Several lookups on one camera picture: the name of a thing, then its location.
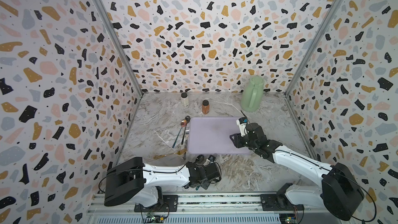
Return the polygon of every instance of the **spice jar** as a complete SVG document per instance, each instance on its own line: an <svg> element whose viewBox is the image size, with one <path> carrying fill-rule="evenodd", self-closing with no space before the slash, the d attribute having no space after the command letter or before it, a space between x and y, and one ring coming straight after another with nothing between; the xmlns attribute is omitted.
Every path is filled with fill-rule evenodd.
<svg viewBox="0 0 398 224"><path fill-rule="evenodd" d="M182 93L181 94L181 103L184 107L186 107L189 104L188 101L188 94L187 93Z"/></svg>
<svg viewBox="0 0 398 224"><path fill-rule="evenodd" d="M210 111L209 101L204 100L202 102L202 112L203 112L203 114L208 114L209 111Z"/></svg>

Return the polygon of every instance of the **spoon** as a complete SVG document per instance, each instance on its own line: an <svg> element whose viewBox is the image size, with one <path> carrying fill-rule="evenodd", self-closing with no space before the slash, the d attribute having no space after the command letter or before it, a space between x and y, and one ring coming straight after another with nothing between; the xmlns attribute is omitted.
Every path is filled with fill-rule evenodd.
<svg viewBox="0 0 398 224"><path fill-rule="evenodd" d="M191 120L191 117L190 116L185 116L185 120L187 121L187 124L188 124L189 121ZM187 126L185 125L184 132L182 133L181 144L184 144L184 138L185 138L185 131L186 130L187 130Z"/></svg>
<svg viewBox="0 0 398 224"><path fill-rule="evenodd" d="M186 120L186 119L183 119L183 120L180 122L181 128L180 128L180 131L179 131L178 134L177 134L176 140L174 141L174 144L173 144L172 148L174 148L174 147L176 146L176 142L177 142L178 136L180 135L180 132L181 132L182 128L185 127L186 125L187 125L187 120Z"/></svg>

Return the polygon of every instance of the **mounting plate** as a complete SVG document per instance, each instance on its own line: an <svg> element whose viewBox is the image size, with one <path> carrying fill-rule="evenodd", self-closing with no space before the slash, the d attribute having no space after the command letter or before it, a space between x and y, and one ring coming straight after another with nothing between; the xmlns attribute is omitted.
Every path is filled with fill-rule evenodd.
<svg viewBox="0 0 398 224"><path fill-rule="evenodd" d="M263 211L294 211L294 207L296 206L297 210L302 211L304 209L303 205L293 205L287 199L286 208L282 208L280 204L278 204L277 195L276 194L263 194L260 195L261 205L263 207Z"/></svg>
<svg viewBox="0 0 398 224"><path fill-rule="evenodd" d="M177 205L178 205L178 195L163 195L163 206L160 209L154 209L153 207L146 208L142 206L141 204L135 205L134 207L134 212L176 212L177 211Z"/></svg>

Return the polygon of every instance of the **copper spoon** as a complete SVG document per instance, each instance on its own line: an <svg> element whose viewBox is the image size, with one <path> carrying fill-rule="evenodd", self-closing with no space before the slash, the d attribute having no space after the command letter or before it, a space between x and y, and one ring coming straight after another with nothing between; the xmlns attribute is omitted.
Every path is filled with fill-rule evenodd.
<svg viewBox="0 0 398 224"><path fill-rule="evenodd" d="M188 124L188 123L190 122L190 120L191 120L191 117L190 117L190 116L185 116L185 119L186 119L187 124ZM185 131L186 131L186 129L187 129L187 125L185 125L184 132L182 133L181 144L184 144L184 138L185 138Z"/></svg>

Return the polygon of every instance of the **metal bracket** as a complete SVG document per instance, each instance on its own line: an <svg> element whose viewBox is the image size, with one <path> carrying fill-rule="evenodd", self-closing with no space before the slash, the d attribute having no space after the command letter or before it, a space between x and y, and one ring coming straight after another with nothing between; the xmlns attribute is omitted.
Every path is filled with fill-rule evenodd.
<svg viewBox="0 0 398 224"><path fill-rule="evenodd" d="M178 195L163 195L163 205L161 208L157 207L143 207L141 204L136 204L134 212L176 212L178 205Z"/></svg>
<svg viewBox="0 0 398 224"><path fill-rule="evenodd" d="M278 203L277 194L262 194L260 195L260 200L263 211L294 211L294 206L296 206L296 209L299 211L304 209L303 205L292 205L287 199L285 201L285 206L281 206L281 204Z"/></svg>
<svg viewBox="0 0 398 224"><path fill-rule="evenodd" d="M299 80L301 76L301 73L304 71L312 55L315 53L316 47L318 46L321 39L324 37L327 29L329 28L331 21L333 20L336 12L338 11L343 2L344 0L333 0L331 8L327 12L325 19L321 22L318 31L315 33L314 39L311 42L309 48L307 49L305 55L303 56L301 62L299 63L296 72L293 72L294 73L293 78L290 80L290 83L286 88L285 95L289 96L293 91L294 87L296 86L296 82Z"/></svg>
<svg viewBox="0 0 398 224"><path fill-rule="evenodd" d="M143 94L142 94L142 90L140 87L140 83L138 82L137 78L135 77L134 72L132 71L131 64L127 60L127 55L124 52L122 44L116 35L115 29L113 28L111 20L108 18L105 5L103 4L102 0L92 0L92 3L97 8L97 12L98 12L99 17L102 20L103 26L104 26L105 30L107 31L109 38L115 45L117 55L121 58L124 69L132 82L132 86L134 87L135 91L138 93L139 97L142 98Z"/></svg>

